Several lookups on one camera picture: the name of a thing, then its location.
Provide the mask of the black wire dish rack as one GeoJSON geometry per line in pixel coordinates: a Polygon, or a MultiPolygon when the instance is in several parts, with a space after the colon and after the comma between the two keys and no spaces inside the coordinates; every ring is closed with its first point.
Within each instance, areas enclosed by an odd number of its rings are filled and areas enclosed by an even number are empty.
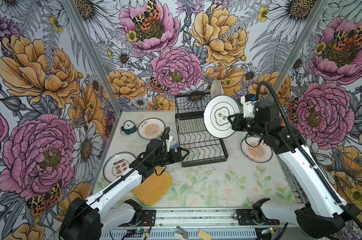
{"type": "Polygon", "coordinates": [[[204,124],[203,114],[209,101],[208,92],[175,96],[179,146],[189,150],[189,155],[181,162],[183,168],[221,163],[228,159],[224,141],[212,136],[204,124]]]}

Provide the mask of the white floral plate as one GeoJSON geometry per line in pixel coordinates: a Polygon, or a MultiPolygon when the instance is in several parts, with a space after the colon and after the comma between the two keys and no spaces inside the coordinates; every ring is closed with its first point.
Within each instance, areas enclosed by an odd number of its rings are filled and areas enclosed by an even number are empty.
{"type": "Polygon", "coordinates": [[[210,98],[213,99],[223,94],[224,91],[221,82],[219,80],[213,80],[210,87],[210,98]]]}

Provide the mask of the yellow woven square plate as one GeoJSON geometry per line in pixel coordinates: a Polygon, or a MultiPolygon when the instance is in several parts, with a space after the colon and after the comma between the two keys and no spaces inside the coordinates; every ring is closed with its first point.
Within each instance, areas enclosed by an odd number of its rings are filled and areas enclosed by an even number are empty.
{"type": "Polygon", "coordinates": [[[160,176],[153,173],[138,187],[132,189],[132,193],[147,206],[156,204],[171,188],[172,177],[168,172],[160,176]]]}

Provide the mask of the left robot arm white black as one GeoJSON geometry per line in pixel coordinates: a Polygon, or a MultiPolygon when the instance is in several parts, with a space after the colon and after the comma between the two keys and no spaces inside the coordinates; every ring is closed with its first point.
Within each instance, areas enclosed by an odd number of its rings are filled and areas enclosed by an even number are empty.
{"type": "Polygon", "coordinates": [[[189,150],[177,147],[168,149],[164,140],[154,139],[145,152],[109,186],[85,200],[76,198],[67,210],[59,230],[61,240],[98,240],[121,225],[137,225],[142,218],[142,206],[134,200],[115,205],[132,189],[138,187],[155,173],[156,167],[165,168],[183,161],[189,150]]]}

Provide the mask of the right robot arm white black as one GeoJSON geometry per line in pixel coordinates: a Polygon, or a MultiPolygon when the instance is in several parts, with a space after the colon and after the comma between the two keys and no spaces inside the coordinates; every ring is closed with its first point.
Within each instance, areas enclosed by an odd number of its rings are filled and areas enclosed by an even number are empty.
{"type": "Polygon", "coordinates": [[[287,166],[307,196],[308,202],[296,205],[279,204],[263,198],[252,206],[253,221],[264,224],[279,220],[299,226],[307,235],[331,238],[348,221],[359,222],[360,210],[347,203],[331,186],[307,149],[305,140],[290,123],[281,126],[286,114],[279,101],[260,101],[255,95],[241,97],[243,113],[229,116],[232,129],[259,137],[271,147],[287,166]]]}

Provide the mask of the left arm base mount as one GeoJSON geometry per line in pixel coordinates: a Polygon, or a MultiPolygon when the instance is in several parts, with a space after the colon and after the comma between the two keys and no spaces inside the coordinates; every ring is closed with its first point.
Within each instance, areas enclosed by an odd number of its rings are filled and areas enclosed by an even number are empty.
{"type": "Polygon", "coordinates": [[[134,216],[129,223],[120,225],[120,227],[153,227],[156,222],[156,210],[142,210],[140,217],[134,216]]]}

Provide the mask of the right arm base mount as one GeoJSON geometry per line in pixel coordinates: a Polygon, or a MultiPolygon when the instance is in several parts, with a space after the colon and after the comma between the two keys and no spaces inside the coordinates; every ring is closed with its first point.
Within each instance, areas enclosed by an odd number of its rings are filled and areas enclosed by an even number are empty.
{"type": "Polygon", "coordinates": [[[238,222],[240,226],[279,226],[279,220],[261,219],[256,220],[251,209],[237,209],[232,218],[238,222]]]}

